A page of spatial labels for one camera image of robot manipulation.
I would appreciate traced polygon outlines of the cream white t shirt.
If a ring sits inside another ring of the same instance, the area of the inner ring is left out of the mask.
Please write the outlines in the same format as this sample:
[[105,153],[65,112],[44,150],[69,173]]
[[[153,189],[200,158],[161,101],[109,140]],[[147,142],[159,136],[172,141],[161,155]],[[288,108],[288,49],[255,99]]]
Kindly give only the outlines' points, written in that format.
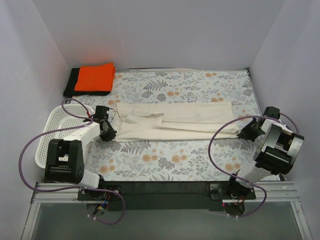
[[226,102],[117,103],[118,143],[209,140],[234,119]]

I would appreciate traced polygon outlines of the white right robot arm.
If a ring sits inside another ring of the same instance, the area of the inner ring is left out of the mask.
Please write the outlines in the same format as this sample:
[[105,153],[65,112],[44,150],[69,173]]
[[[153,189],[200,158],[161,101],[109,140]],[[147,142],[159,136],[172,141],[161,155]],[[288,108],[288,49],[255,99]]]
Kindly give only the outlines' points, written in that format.
[[275,121],[281,116],[278,108],[266,107],[263,116],[268,119],[254,118],[237,135],[240,139],[252,142],[260,136],[263,138],[253,156],[253,162],[229,178],[226,192],[232,199],[246,197],[253,191],[253,184],[265,177],[288,174],[305,140],[284,123]]

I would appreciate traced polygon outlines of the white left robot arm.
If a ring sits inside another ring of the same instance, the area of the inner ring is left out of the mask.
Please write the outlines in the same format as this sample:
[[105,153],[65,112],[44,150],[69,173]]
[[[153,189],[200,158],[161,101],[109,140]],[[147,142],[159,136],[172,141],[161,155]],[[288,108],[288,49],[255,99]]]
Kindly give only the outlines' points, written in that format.
[[89,126],[79,128],[63,139],[52,139],[48,144],[44,176],[53,182],[77,184],[89,188],[95,200],[106,196],[106,187],[101,177],[85,169],[85,158],[91,142],[101,139],[109,142],[116,137],[116,131],[109,122],[110,108],[95,107]]

